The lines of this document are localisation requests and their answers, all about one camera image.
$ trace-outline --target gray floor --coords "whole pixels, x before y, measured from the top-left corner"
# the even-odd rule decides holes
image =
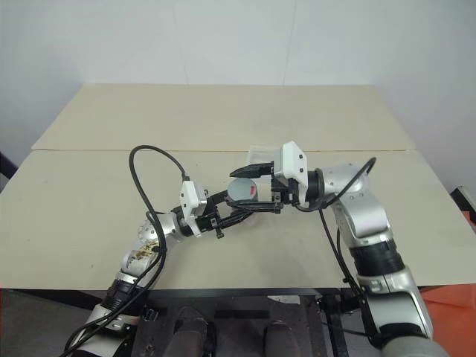
[[[0,173],[0,192],[4,189],[5,186],[7,186],[8,183],[8,178],[3,176],[3,174]]]
[[[139,329],[140,336],[145,339],[149,339],[147,333],[150,332],[146,332],[147,330],[160,330],[153,334],[154,356],[161,355],[164,345],[171,336],[175,312],[183,305],[195,306],[205,315],[211,316],[217,309],[268,310],[269,319],[284,320],[292,327],[303,356],[332,356],[327,328],[322,328],[319,324],[322,317],[318,313],[310,314],[303,305],[277,303],[264,297],[200,301],[181,299],[167,303],[167,317],[157,320],[153,327],[142,325]],[[89,316],[89,311],[83,309],[8,290],[2,292],[1,313],[2,357],[58,356],[71,331]],[[342,321],[344,327],[348,329],[363,330],[359,313],[344,315]],[[215,322],[219,336],[217,357],[260,356],[263,330],[268,320],[221,319]],[[346,335],[346,340],[350,357],[379,356],[378,351],[368,344],[366,338]],[[136,342],[134,355],[144,356],[141,353],[141,341]]]

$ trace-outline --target small round object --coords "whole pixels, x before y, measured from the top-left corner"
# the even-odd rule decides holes
[[[250,178],[236,178],[228,185],[228,197],[231,201],[257,201],[258,187]]]

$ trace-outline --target table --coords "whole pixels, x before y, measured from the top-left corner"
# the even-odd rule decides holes
[[[155,138],[148,144],[160,145],[160,138],[164,140],[162,146],[173,151],[194,180],[203,183],[211,193],[223,190],[230,181],[229,172],[245,164],[248,145],[263,143],[255,141],[258,137],[253,136],[257,135],[254,131],[245,135],[246,131],[240,132],[239,127],[233,125],[231,128],[237,134],[245,136],[231,136],[232,144],[222,149],[220,145],[227,141],[213,141],[211,138],[185,140],[192,138],[194,133],[196,136],[221,138],[226,131],[221,127],[217,129],[217,135],[212,135],[215,129],[206,121],[202,121],[200,131],[191,113],[200,112],[201,118],[205,117],[206,109],[212,105],[206,105],[203,98],[211,100],[210,92],[216,95],[227,92],[242,102],[240,95],[248,93],[246,89],[256,93],[262,91],[263,96],[266,89],[271,92],[284,90],[281,87],[176,87],[171,86],[171,92],[192,91],[196,94],[203,90],[206,93],[199,101],[199,111],[191,111],[189,102],[183,102],[186,104],[181,110],[189,113],[188,121],[167,121],[167,125],[173,128],[168,132],[178,132],[188,124],[198,130],[185,130],[184,137],[178,140],[174,140],[173,135],[148,127],[155,123],[148,119],[155,109],[151,98],[154,93],[165,91],[166,86],[87,86],[67,105],[0,195],[0,277],[3,287],[106,289],[144,219],[145,207],[135,191],[127,164],[130,147],[145,143],[148,138]],[[376,156],[378,161],[371,173],[370,184],[387,211],[396,244],[404,261],[411,267],[417,284],[475,283],[475,236],[431,168],[384,106],[379,104],[381,101],[373,89],[368,86],[339,88],[289,89],[294,93],[294,99],[298,97],[295,91],[300,90],[309,90],[308,96],[316,96],[316,103],[322,101],[321,95],[327,102],[329,98],[342,98],[342,93],[346,93],[347,101],[340,100],[339,103],[363,100],[374,108],[370,110],[361,105],[363,112],[372,112],[372,115],[349,112],[354,121],[361,118],[360,134],[366,140],[347,129],[356,128],[355,122],[348,126],[342,121],[345,117],[342,113],[350,104],[335,107],[342,113],[336,116],[340,119],[336,119],[339,125],[332,131],[333,140],[324,137],[321,140],[316,131],[324,120],[332,118],[332,110],[327,109],[325,117],[323,112],[316,115],[315,120],[309,122],[308,129],[299,131],[303,133],[302,138],[292,137],[307,149],[309,167],[349,161],[363,164],[370,156]],[[149,89],[152,94],[146,95]],[[102,94],[94,96],[90,91]],[[132,107],[124,97],[124,92],[130,91],[141,93],[139,97],[150,97],[149,110],[143,107],[137,115],[142,119],[134,125],[124,123],[126,116],[123,116],[121,124],[111,125],[108,134],[107,120],[103,116],[111,118],[106,115],[108,111],[120,114],[112,102]],[[110,99],[103,103],[100,98],[104,96],[122,98],[122,101]],[[280,102],[275,104],[286,107],[283,103],[285,97],[280,97]],[[132,102],[142,101],[138,97],[132,98]],[[252,112],[251,107],[247,106],[246,110]],[[225,111],[224,107],[213,108],[215,118],[219,117],[220,111]],[[306,108],[300,107],[298,112],[306,113]],[[383,123],[377,126],[380,135],[371,135],[372,127],[368,125],[377,122],[382,113],[387,114],[382,116]],[[302,126],[308,120],[306,118],[301,115],[293,123]],[[145,122],[148,124],[141,127],[143,124],[140,123]],[[155,125],[156,129],[160,128],[160,123]],[[293,123],[282,120],[277,125],[292,132],[296,126]],[[136,125],[142,130],[135,130]],[[264,144],[277,144],[273,138],[277,125],[271,126],[269,131],[263,130]],[[127,135],[126,128],[131,130],[131,135]],[[307,136],[309,132],[315,133],[319,140],[313,141]],[[344,149],[338,149],[335,143],[342,143]],[[137,162],[139,175],[155,208],[168,210],[178,205],[181,182],[177,169],[154,152],[140,152]],[[260,186],[261,199],[266,199],[266,194],[268,192]],[[331,231],[335,232],[332,213],[327,212],[326,217]],[[353,269],[347,250],[344,250],[344,255]],[[191,237],[179,243],[171,249],[155,288],[176,291],[323,288],[345,286],[341,278],[318,216],[287,207],[280,215],[264,213],[251,223],[229,228],[223,239],[216,239],[210,232],[202,238]]]

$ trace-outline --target floor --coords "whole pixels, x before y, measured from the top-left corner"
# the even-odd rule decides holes
[[[182,306],[194,306],[218,329],[217,357],[261,356],[263,330],[269,321],[280,319],[290,325],[298,339],[302,356],[332,356],[324,317],[317,310],[301,305],[279,303],[266,297],[175,299],[154,301],[166,306],[167,315],[153,323],[142,323],[133,356],[161,356],[171,336],[177,311]],[[224,311],[258,311],[255,316],[219,316]],[[1,293],[2,357],[54,357],[60,354],[71,331],[89,316],[89,311],[50,300],[3,290]],[[360,314],[343,315],[345,328],[363,330]],[[349,356],[379,356],[366,338],[346,334]],[[144,344],[153,345],[153,353],[144,354]]]
[[[8,178],[6,176],[3,176],[0,173],[0,192],[4,189],[4,187],[7,185]]]

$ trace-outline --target white wall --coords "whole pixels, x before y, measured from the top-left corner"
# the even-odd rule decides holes
[[[370,83],[446,188],[476,193],[476,1],[0,4],[0,150],[17,164],[83,82]]]

